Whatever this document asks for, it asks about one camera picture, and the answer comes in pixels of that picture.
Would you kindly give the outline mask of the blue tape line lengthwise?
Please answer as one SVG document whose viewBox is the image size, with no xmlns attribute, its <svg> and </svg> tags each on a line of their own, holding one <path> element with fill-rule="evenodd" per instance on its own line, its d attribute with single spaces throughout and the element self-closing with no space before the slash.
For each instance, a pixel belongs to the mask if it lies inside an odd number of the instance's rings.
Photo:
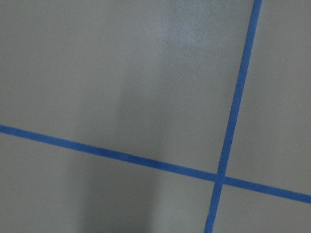
<svg viewBox="0 0 311 233">
<path fill-rule="evenodd" d="M 245 38 L 242 59 L 240 63 L 238 78 L 235 86 L 234 96 L 230 108 L 230 114 L 226 127 L 224 142 L 222 146 L 221 156 L 217 168 L 216 178 L 210 200 L 209 211 L 204 227 L 205 233 L 213 232 L 213 226 L 216 219 L 222 188 L 224 185 L 225 174 L 230 157 L 233 137 L 235 133 L 236 123 L 239 115 L 244 85 L 247 77 L 248 67 L 250 63 L 254 38 L 256 34 L 257 23 L 259 19 L 262 1 L 253 1 L 252 11 L 248 24 L 247 34 Z"/>
</svg>

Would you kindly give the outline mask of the brown paper table cover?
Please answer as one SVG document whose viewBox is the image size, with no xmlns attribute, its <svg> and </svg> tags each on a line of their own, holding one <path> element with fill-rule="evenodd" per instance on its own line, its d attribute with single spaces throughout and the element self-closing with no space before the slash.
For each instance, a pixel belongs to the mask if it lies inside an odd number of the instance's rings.
<svg viewBox="0 0 311 233">
<path fill-rule="evenodd" d="M 217 173 L 254 0 L 3 0 L 0 125 Z M 311 195 L 311 3 L 261 0 L 226 177 Z M 214 183 L 0 133 L 3 233 L 204 233 Z M 224 185 L 212 233 L 308 233 Z"/>
</svg>

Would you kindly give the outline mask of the blue tape line crosswise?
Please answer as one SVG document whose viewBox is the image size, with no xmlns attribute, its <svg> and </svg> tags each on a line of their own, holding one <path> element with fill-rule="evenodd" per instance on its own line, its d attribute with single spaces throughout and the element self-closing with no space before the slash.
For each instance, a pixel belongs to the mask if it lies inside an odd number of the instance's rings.
<svg viewBox="0 0 311 233">
<path fill-rule="evenodd" d="M 271 187 L 267 185 L 262 185 L 258 183 L 252 183 L 252 182 L 247 182 L 244 180 L 239 180 L 235 178 L 230 178 L 230 177 L 220 177 L 217 174 L 210 173 L 210 172 L 205 172 L 189 167 L 184 167 L 184 166 L 179 166 L 179 165 L 174 165 L 170 163 L 165 163 L 161 162 L 158 160 L 153 160 L 153 159 L 148 159 L 144 157 L 139 157 L 135 155 L 130 155 L 122 152 L 117 152 L 117 151 L 112 151 L 112 150 L 107 150 L 91 145 L 86 145 L 70 140 L 65 140 L 49 135 L 44 135 L 40 133 L 34 133 L 14 127 L 9 127 L 5 125 L 0 126 L 0 132 L 3 134 L 11 135 L 11 136 L 16 136 L 44 144 L 49 144 L 57 147 L 62 147 L 66 148 L 69 150 L 74 150 L 74 151 L 79 151 L 79 152 L 84 152 L 88 154 L 93 154 L 105 158 L 110 158 L 118 161 L 123 161 L 135 165 L 140 165 L 140 166 L 145 166 L 145 167 L 151 167 L 179 175 L 184 175 L 192 178 L 197 178 L 200 180 L 204 181 L 210 181 L 216 184 L 216 190 L 213 191 L 212 194 L 212 200 L 213 201 L 219 201 L 220 200 L 220 195 L 222 192 L 222 187 L 224 185 L 227 186 L 232 186 L 232 187 L 237 187 L 240 189 L 245 189 L 253 192 L 258 192 L 266 195 L 271 195 L 275 197 L 280 197 L 284 199 L 289 199 L 289 200 L 295 200 L 303 203 L 308 203 L 310 204 L 311 202 L 311 196 L 307 194 L 302 194 L 302 193 L 297 193 L 285 189 L 280 189 L 276 187 Z"/>
</svg>

